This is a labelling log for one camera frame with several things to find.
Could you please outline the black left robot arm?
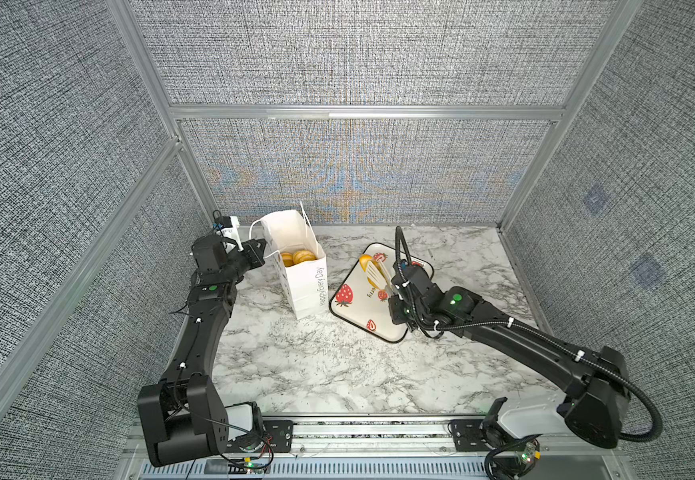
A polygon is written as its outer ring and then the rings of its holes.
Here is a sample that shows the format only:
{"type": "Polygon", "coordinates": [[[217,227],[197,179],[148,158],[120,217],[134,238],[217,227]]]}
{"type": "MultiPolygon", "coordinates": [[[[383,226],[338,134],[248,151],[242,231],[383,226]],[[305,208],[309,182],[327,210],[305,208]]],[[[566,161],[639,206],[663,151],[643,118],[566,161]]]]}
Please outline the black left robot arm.
{"type": "Polygon", "coordinates": [[[266,240],[239,242],[219,234],[192,246],[196,269],[180,314],[186,326],[160,380],[144,386],[138,411],[150,463],[165,467],[222,456],[228,446],[269,444],[255,403],[227,407],[212,380],[219,343],[245,275],[265,265],[266,240]]]}

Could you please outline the white paper gift bag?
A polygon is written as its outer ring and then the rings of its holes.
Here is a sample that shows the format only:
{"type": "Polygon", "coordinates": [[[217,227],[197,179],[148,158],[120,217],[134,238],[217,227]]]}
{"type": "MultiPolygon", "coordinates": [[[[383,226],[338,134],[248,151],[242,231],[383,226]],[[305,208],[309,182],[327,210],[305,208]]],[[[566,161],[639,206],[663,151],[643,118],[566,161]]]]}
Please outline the white paper gift bag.
{"type": "Polygon", "coordinates": [[[268,244],[264,259],[275,267],[295,318],[325,313],[330,299],[327,255],[303,203],[298,210],[276,211],[253,221],[249,237],[256,226],[268,244]],[[315,259],[285,266],[282,255],[291,254],[295,261],[300,251],[313,253],[315,259]]]}

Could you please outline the small fake croissant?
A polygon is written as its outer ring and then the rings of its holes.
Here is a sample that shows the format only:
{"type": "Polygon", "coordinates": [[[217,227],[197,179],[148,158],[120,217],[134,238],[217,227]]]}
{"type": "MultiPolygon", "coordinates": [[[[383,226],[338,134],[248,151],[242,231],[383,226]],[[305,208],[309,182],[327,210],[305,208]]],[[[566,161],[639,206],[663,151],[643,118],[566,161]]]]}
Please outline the small fake croissant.
{"type": "Polygon", "coordinates": [[[292,267],[292,266],[295,265],[293,255],[292,255],[291,253],[283,252],[283,253],[281,254],[281,258],[282,258],[283,264],[284,264],[287,268],[292,267]]]}

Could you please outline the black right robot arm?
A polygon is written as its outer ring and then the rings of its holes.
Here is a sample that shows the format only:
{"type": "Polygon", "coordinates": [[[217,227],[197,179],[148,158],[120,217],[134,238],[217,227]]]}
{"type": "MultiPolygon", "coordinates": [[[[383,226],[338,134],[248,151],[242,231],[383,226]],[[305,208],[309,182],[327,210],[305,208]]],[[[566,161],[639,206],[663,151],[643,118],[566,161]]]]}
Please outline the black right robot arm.
{"type": "Polygon", "coordinates": [[[613,348],[591,351],[559,340],[497,309],[463,288],[443,291],[419,264],[405,259],[391,268],[391,320],[437,338],[446,333],[487,345],[541,374],[559,388],[559,398],[513,401],[501,397],[481,422],[493,447],[537,434],[571,433],[613,449],[623,440],[623,422],[635,388],[625,358],[613,348]]]}

